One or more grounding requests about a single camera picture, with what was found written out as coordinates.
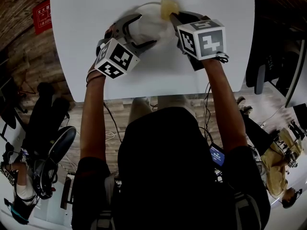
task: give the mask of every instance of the wrist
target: wrist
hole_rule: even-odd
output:
[[[96,74],[88,78],[86,87],[97,86],[99,89],[103,88],[105,85],[106,76],[104,74]]]
[[[221,66],[221,63],[214,58],[203,59],[201,62],[205,68]]]
[[[86,86],[88,86],[91,82],[105,82],[106,76],[102,74],[100,71],[95,69],[90,69],[86,76]]]

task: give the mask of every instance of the black cable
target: black cable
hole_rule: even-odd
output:
[[[154,108],[158,107],[158,104],[156,104],[156,105],[151,105],[150,104],[150,106],[152,107],[152,111],[154,111]]]
[[[209,83],[208,83],[207,86],[206,86],[205,96],[204,96],[204,98],[203,98],[203,111],[204,111],[204,117],[205,117],[205,114],[207,113],[207,106],[206,106],[206,104],[205,104],[205,101],[206,101],[206,98],[208,97],[208,94],[209,94],[209,93],[208,93],[207,96],[206,96],[206,92],[207,92],[208,86],[209,86]]]
[[[221,54],[221,53],[223,53],[224,54],[224,56],[222,57],[222,56],[217,56],[217,57],[214,57],[213,59],[216,59],[216,60],[218,60],[218,61],[220,61],[221,63],[227,63],[229,60],[229,56],[227,55],[227,54],[225,54],[224,52],[217,52],[218,54]]]
[[[115,122],[115,120],[114,120],[114,118],[113,118],[113,116],[112,116],[112,114],[111,114],[109,108],[107,107],[106,103],[104,103],[104,106],[105,106],[105,108],[107,109],[107,111],[109,112],[109,114],[110,114],[110,116],[111,116],[111,118],[112,118],[112,120],[113,120],[113,122],[114,122],[114,126],[115,126],[115,129],[116,129],[116,133],[117,133],[118,139],[119,139],[120,142],[122,142],[122,140],[121,140],[121,138],[120,138],[120,135],[119,135],[119,131],[118,131],[116,122]]]
[[[97,79],[97,78],[101,78],[101,77],[105,77],[105,75],[101,74],[101,75],[99,75],[99,76],[96,76],[96,77],[91,78],[89,81],[87,81],[87,78],[86,78],[86,87],[89,85],[89,83],[90,83],[91,81],[93,81],[94,79]]]
[[[204,99],[204,105],[205,105],[205,107],[206,107],[206,113],[205,113],[205,125],[206,125],[206,128],[205,128],[205,138],[206,138],[206,140],[207,140],[208,135],[209,135],[210,141],[211,141],[211,143],[213,143],[212,136],[211,136],[210,132],[208,131],[208,124],[209,124],[209,120],[210,120],[210,117],[211,117],[211,112],[210,112],[210,110],[208,109],[208,99],[209,99],[210,90],[211,90],[211,87],[209,87],[207,96],[206,96],[205,99]]]
[[[206,132],[206,129],[204,127],[198,126],[198,128],[202,128]],[[207,134],[209,135],[211,143],[213,143],[213,139],[212,139],[211,134],[209,132],[207,132]]]

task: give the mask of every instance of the shoe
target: shoe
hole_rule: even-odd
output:
[[[243,108],[243,113],[245,114],[245,115],[247,115],[247,116],[249,116],[250,115],[250,113],[253,111],[253,108],[249,105],[249,106],[245,106],[244,108]]]
[[[243,96],[240,96],[237,101],[236,104],[238,105],[239,109],[242,109],[244,107],[246,99]]]

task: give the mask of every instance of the floor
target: floor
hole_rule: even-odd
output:
[[[38,99],[36,88],[40,82],[51,83],[55,88],[57,95],[66,98],[71,103],[70,120],[68,125],[75,126],[80,131],[82,107],[83,103],[75,103],[71,96],[69,87],[67,86],[65,76],[63,74],[54,37],[53,30],[49,29],[43,33],[36,35],[31,19],[32,8],[43,0],[0,0],[0,64],[2,63],[2,55],[8,61],[0,65],[0,70],[5,70],[13,76],[16,85],[27,93],[27,97],[23,99],[23,105],[28,109],[28,114],[20,114],[22,120],[27,124],[29,122],[32,109]],[[257,3],[265,4],[265,0],[256,0]],[[288,8],[288,3],[282,4],[278,11],[282,8]],[[295,4],[301,4],[302,0],[292,0]],[[277,113],[268,121],[266,121],[265,130],[272,131],[281,127],[286,127],[291,120],[295,119],[292,108],[285,109],[282,107],[284,100],[279,98],[267,84],[262,95],[255,95],[253,88],[249,89],[245,84],[242,85],[240,92],[235,93],[235,97],[245,96],[246,105],[251,105],[254,111],[250,117],[258,124],[263,123],[271,117],[276,111]],[[193,108],[196,112],[196,118],[201,127],[204,127],[204,109],[203,94],[189,95]],[[152,98],[152,104],[156,104],[157,98]],[[128,115],[132,103],[132,99],[112,100],[106,102],[113,113],[115,121],[120,132],[124,132],[128,122]],[[211,111],[209,121],[209,131],[214,142],[222,146],[218,127],[215,120],[214,104],[211,95],[209,95],[208,108]],[[64,120],[63,126],[67,125],[68,120]],[[114,124],[107,112],[105,112],[106,130],[115,132]],[[106,156],[110,170],[117,170],[117,153],[120,146],[118,138],[115,136],[107,136]],[[77,134],[76,139],[67,153],[68,159],[64,158],[61,162],[63,167],[59,168],[59,180],[64,182],[67,171],[74,172],[79,161],[80,153],[80,136]]]
[[[280,129],[282,127],[287,127],[291,120],[295,119],[296,116],[294,114],[293,108],[285,109],[283,107],[283,100],[277,97],[274,91],[270,88],[269,84],[265,85],[264,91],[262,95],[255,95],[253,88],[248,88],[245,84],[242,85],[242,89],[240,92],[234,93],[235,97],[244,96],[246,98],[246,105],[251,105],[253,107],[253,112],[250,117],[258,124],[262,124],[265,121],[264,129],[268,132],[273,131],[274,129]],[[196,113],[196,118],[199,123],[199,126],[204,127],[204,108],[203,108],[203,94],[191,94],[187,95],[190,99],[192,108]],[[109,107],[112,115],[117,123],[120,132],[125,132],[130,112],[130,107],[132,103],[131,99],[118,99],[106,101],[107,106]],[[157,98],[151,98],[151,104],[157,104]],[[64,157],[61,161],[61,165],[59,167],[59,180],[64,182],[67,171],[74,172],[76,170],[79,156],[80,156],[80,127],[81,127],[81,118],[82,118],[82,110],[83,103],[72,103],[74,107],[69,111],[70,120],[64,120],[62,126],[75,126],[78,130],[78,134],[75,138],[73,145],[67,153],[67,157]],[[31,109],[33,107],[28,106],[29,113],[20,114],[21,118],[27,122],[31,115]],[[222,147],[219,130],[217,127],[216,119],[215,119],[215,111],[214,111],[214,103],[212,99],[212,95],[209,95],[208,100],[208,108],[211,112],[211,117],[209,120],[209,132],[212,135],[214,142]],[[111,131],[116,133],[114,123],[105,110],[105,125],[106,131]],[[115,172],[118,169],[117,165],[117,154],[118,149],[120,147],[120,141],[117,136],[112,136],[111,133],[107,133],[109,136],[106,136],[106,160],[111,172]]]

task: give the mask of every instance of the black t-shirt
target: black t-shirt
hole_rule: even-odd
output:
[[[215,182],[209,146],[196,119],[181,107],[129,124],[118,169],[122,186],[112,202],[116,229],[236,229],[236,205],[244,204],[236,202],[242,197],[256,205],[261,229],[269,219],[268,196],[251,150],[239,147],[226,154],[223,182]],[[80,161],[73,186],[73,229],[89,228],[103,209],[108,175],[105,162]],[[242,212],[245,219],[255,217],[247,208]]]

